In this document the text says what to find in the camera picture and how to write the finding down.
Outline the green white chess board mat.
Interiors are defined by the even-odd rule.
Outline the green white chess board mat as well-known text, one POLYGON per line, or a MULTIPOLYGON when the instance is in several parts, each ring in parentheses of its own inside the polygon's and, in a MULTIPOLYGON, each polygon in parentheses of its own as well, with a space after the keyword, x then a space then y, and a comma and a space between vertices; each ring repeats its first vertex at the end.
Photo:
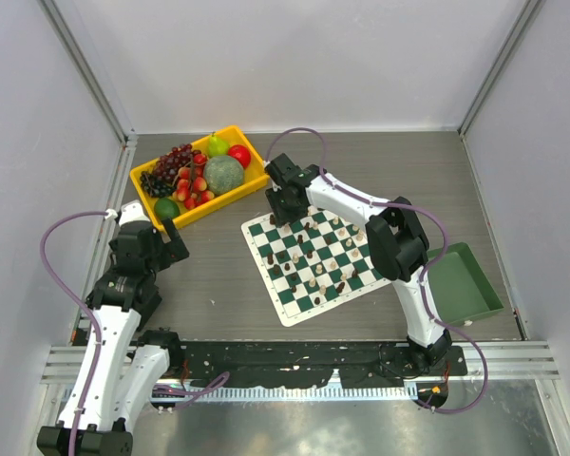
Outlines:
POLYGON ((280 323, 292 327, 390 285, 374 267, 367 237, 334 213, 310 207, 301 220, 271 225, 272 213, 241 225, 280 323), (274 255, 274 264, 267 255, 274 255), (279 265, 281 275, 274 276, 279 265))

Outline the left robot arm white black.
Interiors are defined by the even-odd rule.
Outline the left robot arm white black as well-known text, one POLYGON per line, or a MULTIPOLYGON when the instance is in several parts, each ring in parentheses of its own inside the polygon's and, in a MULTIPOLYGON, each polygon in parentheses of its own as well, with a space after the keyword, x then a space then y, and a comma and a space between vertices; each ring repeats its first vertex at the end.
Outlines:
POLYGON ((79 304, 90 321, 89 340, 74 388, 53 426, 41 427, 37 447, 44 455, 129 455, 132 432, 161 377, 183 369, 179 336, 143 331, 162 299, 156 274, 189 253, 177 230, 169 241, 145 216, 119 217, 110 242, 111 265, 79 304), (129 368, 130 342, 142 331, 129 368))

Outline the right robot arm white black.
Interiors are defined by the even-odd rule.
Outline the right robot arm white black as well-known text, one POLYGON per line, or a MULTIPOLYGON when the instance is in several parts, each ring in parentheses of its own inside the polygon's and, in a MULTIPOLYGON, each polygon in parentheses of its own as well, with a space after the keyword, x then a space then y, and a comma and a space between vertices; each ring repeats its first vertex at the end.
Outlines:
POLYGON ((451 335, 434 302, 428 281, 428 237, 419 208, 402 197, 389 200, 365 194, 317 165, 294 164, 285 154, 264 163, 273 182, 266 191, 276 224, 293 223, 313 206, 363 229, 370 260, 393 284, 408 328, 408 357, 420 374, 441 368, 451 335))

